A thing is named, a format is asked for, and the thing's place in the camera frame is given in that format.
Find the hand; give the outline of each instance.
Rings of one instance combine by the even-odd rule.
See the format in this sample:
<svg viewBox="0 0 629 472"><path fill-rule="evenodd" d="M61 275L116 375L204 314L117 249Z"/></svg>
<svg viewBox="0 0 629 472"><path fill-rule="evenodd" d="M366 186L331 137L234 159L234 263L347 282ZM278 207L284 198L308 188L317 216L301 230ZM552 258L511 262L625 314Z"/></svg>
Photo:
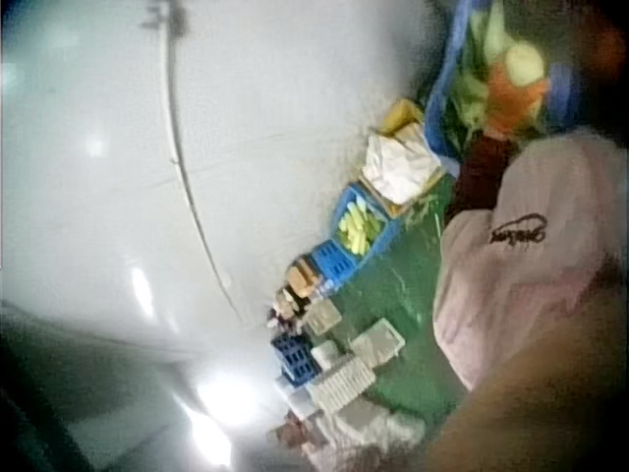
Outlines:
<svg viewBox="0 0 629 472"><path fill-rule="evenodd" d="M516 128L527 124L531 107L548 90L546 79L526 87L515 87L509 81L502 58L491 66L488 85L486 125L492 131L507 136Z"/></svg>

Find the blue plastic crate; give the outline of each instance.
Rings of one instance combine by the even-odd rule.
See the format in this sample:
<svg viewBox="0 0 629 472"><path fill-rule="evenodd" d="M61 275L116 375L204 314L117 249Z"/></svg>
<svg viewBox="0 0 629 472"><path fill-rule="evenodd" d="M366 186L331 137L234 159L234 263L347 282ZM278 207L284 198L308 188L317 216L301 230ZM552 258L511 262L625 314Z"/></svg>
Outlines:
<svg viewBox="0 0 629 472"><path fill-rule="evenodd" d="M450 37L445 49L443 66L430 91L426 105L424 132L430 149L446 170L458 177L460 155L445 136L443 114L452 89L459 58L467 38L470 16L475 11L489 10L491 0L461 0L456 7ZM581 88L578 77L564 64L550 64L550 89L544 97L547 125L552 132L566 131L577 124Z"/></svg>
<svg viewBox="0 0 629 472"><path fill-rule="evenodd" d="M370 251L359 257L345 249L336 237L338 223L347 211L347 204L355 202L360 195L367 203L368 208L383 223L382 231L373 242ZM399 218L390 219L381 206L373 199L370 193L358 183L350 184L343 192L341 199L334 211L332 218L332 238L317 246L311 253L319 270L323 275L332 280L334 288L338 290L352 275L354 275L365 263L377 254L381 254L389 247L391 241L400 233L401 221Z"/></svg>
<svg viewBox="0 0 629 472"><path fill-rule="evenodd" d="M316 377L319 367L311 354L312 345L305 336L281 334L271 341L282 363L282 375L292 386L301 386Z"/></svg>

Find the floor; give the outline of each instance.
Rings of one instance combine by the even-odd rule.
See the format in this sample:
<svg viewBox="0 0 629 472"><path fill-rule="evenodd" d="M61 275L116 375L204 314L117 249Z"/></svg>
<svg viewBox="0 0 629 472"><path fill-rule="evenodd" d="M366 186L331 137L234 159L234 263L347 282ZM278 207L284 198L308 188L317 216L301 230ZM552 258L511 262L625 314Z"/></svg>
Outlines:
<svg viewBox="0 0 629 472"><path fill-rule="evenodd" d="M332 297L343 320L327 334L346 349L351 339L379 318L387 318L406 339L406 346L397 358L375 370L377 381L367 397L421 416L429 431L442 423L465 391L434 341L431 318L439 235L453 183L450 176L442 178L424 204L429 207L422 211L422 205L415 206L389 250L365 264Z"/></svg>

